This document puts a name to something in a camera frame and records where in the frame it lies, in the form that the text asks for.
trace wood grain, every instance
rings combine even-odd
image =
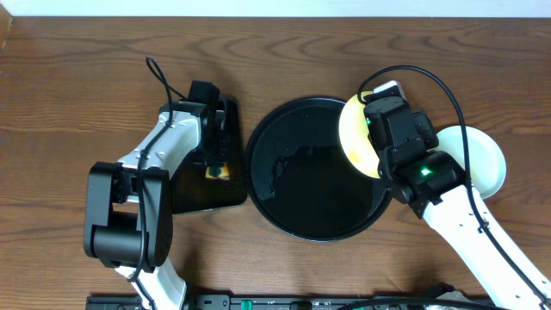
[[[551,275],[551,21],[503,19],[18,18],[0,63],[0,301],[9,309],[79,309],[90,293],[131,292],[82,249],[89,168],[148,133],[170,83],[215,82],[240,100],[244,140],[299,96],[353,96],[388,65],[420,65],[455,92],[467,123],[508,164],[487,201]],[[438,128],[457,122],[443,93],[399,78]],[[236,295],[415,293],[448,282],[484,294],[454,251],[393,202],[367,231],[330,244],[278,231],[244,206],[178,215],[170,258],[195,291]]]

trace white plate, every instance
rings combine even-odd
[[[465,169],[461,128],[448,127],[437,136],[440,145],[436,150],[447,152]],[[476,128],[467,127],[467,138],[473,185],[480,196],[486,199],[495,194],[505,181],[505,156],[496,141]]]

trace black cable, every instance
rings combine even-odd
[[[166,79],[164,78],[164,76],[162,76],[162,74],[157,74],[153,70],[153,68],[152,68],[152,66],[150,65],[149,62],[147,62],[147,67],[153,73],[153,76],[155,76],[155,78],[157,78],[157,80],[159,80],[159,82],[161,82],[162,84],[166,83]],[[175,94],[180,96],[180,98],[182,98],[183,100],[186,100],[186,96],[182,95],[182,93],[180,93],[178,90],[175,90],[174,88],[172,88],[172,86],[170,86],[168,83],[166,83],[166,86],[168,86],[169,90],[172,90]]]
[[[155,77],[158,76],[158,78],[160,78],[160,81],[163,83],[164,88],[166,89],[166,96],[168,98],[168,104],[169,104],[169,118],[165,122],[164,127],[161,128],[161,130],[153,137],[153,139],[151,139],[151,141],[149,141],[149,143],[147,143],[147,145],[144,147],[144,149],[142,149],[139,152],[138,167],[136,168],[136,174],[137,174],[136,191],[138,192],[138,204],[139,204],[139,214],[140,214],[139,224],[140,224],[140,229],[141,229],[141,244],[140,244],[140,247],[139,247],[138,264],[136,265],[136,270],[127,279],[129,282],[136,282],[136,280],[138,280],[139,273],[141,272],[141,270],[144,266],[144,263],[145,263],[145,260],[146,260],[146,255],[147,255],[147,231],[146,231],[146,223],[145,223],[145,203],[144,203],[144,188],[143,188],[144,180],[143,180],[143,176],[142,176],[142,169],[144,167],[145,160],[147,159],[147,154],[149,154],[149,151],[151,150],[151,148],[153,147],[155,142],[157,142],[157,140],[163,135],[163,133],[168,128],[170,128],[170,125],[172,125],[172,114],[173,114],[172,96],[170,95],[170,86],[166,82],[166,78],[164,77],[163,71],[157,65],[157,62],[155,61],[155,59],[153,59],[153,57],[151,57],[151,56],[147,56],[145,58],[145,63],[147,64],[147,67],[149,68],[149,70],[151,70],[153,75],[155,75]],[[155,70],[153,70],[152,64],[153,64],[153,66],[155,66],[155,69],[157,70],[158,75],[155,72]]]
[[[337,310],[355,310],[360,307],[372,307],[372,306],[388,306],[388,305],[419,305],[419,306],[443,306],[443,307],[455,307],[458,309],[467,310],[506,310],[502,307],[481,305],[474,302],[466,301],[449,301],[444,299],[431,299],[431,298],[381,298],[372,299],[368,301],[358,301],[346,306],[337,308]]]
[[[141,283],[140,280],[136,281],[136,286],[138,287],[139,292],[147,299],[147,302],[149,303],[149,310],[156,310],[155,308],[155,301],[153,298],[147,293],[147,291],[144,288],[144,285]]]
[[[520,270],[520,268],[518,268],[515,262],[509,257],[509,255],[507,255],[507,253],[505,252],[503,247],[499,244],[499,242],[493,237],[492,233],[490,232],[490,228],[488,227],[488,222],[484,221],[484,219],[480,215],[478,208],[476,207],[476,204],[474,203],[474,195],[473,195],[473,188],[472,188],[473,185],[471,183],[471,165],[470,165],[470,160],[468,156],[467,126],[465,125],[465,120],[463,118],[463,113],[461,112],[461,107],[459,106],[459,103],[455,99],[454,94],[452,94],[451,90],[449,90],[448,86],[446,86],[446,84],[440,78],[430,73],[429,71],[426,71],[425,69],[416,67],[414,65],[394,65],[394,66],[390,66],[388,68],[379,70],[378,72],[371,75],[371,77],[368,77],[365,81],[363,81],[357,93],[358,100],[362,103],[367,103],[362,98],[362,92],[365,86],[369,82],[371,82],[374,78],[377,78],[381,74],[390,72],[390,71],[395,71],[395,70],[410,70],[410,71],[415,71],[415,72],[424,74],[426,77],[429,77],[434,82],[436,82],[438,86],[440,86],[440,88],[444,90],[446,95],[448,95],[449,100],[454,105],[455,112],[457,113],[457,118],[459,119],[459,125],[461,127],[461,136],[463,138],[463,154],[465,157],[465,187],[467,188],[468,201],[471,205],[471,209],[473,210],[473,214],[476,217],[476,220],[480,224],[479,231],[481,233],[484,232],[486,236],[488,236],[488,239],[490,239],[490,242],[492,242],[493,246],[496,248],[496,250],[498,250],[499,254],[501,254],[503,259],[510,265],[510,267],[513,270],[515,270],[518,276],[524,281],[524,283],[526,283],[526,285],[528,285],[528,287],[532,290],[532,292],[534,292],[534,295],[536,295],[542,301],[542,304],[547,305],[548,307],[551,307],[551,300],[548,299],[545,296],[545,294],[542,293],[537,288],[537,286],[523,273],[522,270]]]

